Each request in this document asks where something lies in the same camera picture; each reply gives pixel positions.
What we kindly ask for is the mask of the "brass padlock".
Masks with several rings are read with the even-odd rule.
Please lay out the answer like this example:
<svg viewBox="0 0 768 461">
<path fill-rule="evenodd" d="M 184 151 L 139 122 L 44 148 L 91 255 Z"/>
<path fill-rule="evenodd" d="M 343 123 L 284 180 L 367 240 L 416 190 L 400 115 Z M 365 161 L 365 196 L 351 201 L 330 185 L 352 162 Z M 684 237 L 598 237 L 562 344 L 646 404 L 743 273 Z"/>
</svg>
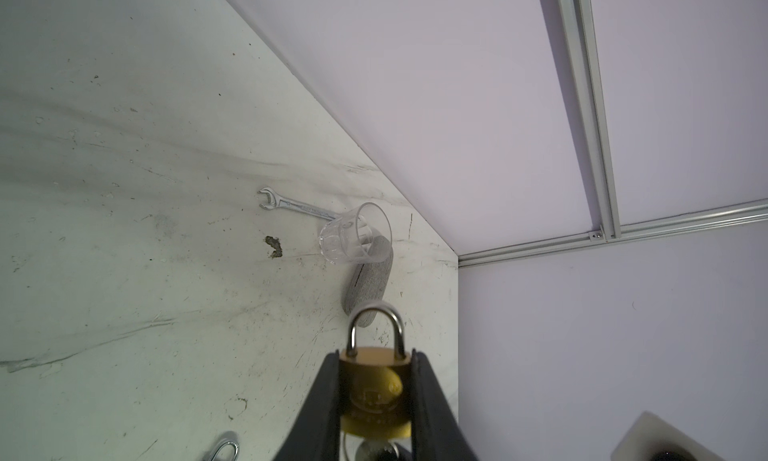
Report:
<svg viewBox="0 0 768 461">
<path fill-rule="evenodd" d="M 370 312 L 389 320 L 393 330 L 391 347 L 358 345 L 358 321 Z M 355 308 L 347 345 L 339 359 L 341 431 L 373 440 L 409 437 L 411 355 L 405 350 L 404 324 L 398 311 L 384 301 L 370 301 Z"/>
</svg>

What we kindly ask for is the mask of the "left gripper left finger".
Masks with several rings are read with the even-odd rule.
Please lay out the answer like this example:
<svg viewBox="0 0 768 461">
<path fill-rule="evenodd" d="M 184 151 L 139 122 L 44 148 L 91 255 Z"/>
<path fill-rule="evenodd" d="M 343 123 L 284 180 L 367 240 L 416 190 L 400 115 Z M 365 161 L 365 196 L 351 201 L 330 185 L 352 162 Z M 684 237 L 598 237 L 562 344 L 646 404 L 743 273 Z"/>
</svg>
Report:
<svg viewBox="0 0 768 461">
<path fill-rule="evenodd" d="M 339 459 L 339 369 L 339 352 L 327 354 L 275 461 Z"/>
</svg>

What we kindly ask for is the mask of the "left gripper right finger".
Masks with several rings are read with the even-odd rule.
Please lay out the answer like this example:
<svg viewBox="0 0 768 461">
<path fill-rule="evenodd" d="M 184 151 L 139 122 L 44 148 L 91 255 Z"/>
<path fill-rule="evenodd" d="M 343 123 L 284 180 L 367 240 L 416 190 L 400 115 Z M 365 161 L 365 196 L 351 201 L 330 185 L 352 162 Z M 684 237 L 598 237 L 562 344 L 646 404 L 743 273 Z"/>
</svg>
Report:
<svg viewBox="0 0 768 461">
<path fill-rule="evenodd" d="M 428 357 L 411 356 L 411 442 L 413 459 L 478 460 L 453 415 Z"/>
</svg>

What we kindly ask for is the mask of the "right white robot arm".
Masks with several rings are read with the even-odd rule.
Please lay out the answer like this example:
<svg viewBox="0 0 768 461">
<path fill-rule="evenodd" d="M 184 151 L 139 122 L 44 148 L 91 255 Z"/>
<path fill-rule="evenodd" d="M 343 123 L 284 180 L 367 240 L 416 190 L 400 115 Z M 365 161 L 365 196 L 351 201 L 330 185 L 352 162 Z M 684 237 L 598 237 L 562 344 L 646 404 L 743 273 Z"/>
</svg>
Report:
<svg viewBox="0 0 768 461">
<path fill-rule="evenodd" d="M 724 458 L 656 414 L 644 411 L 614 448 L 610 460 L 723 461 Z"/>
</svg>

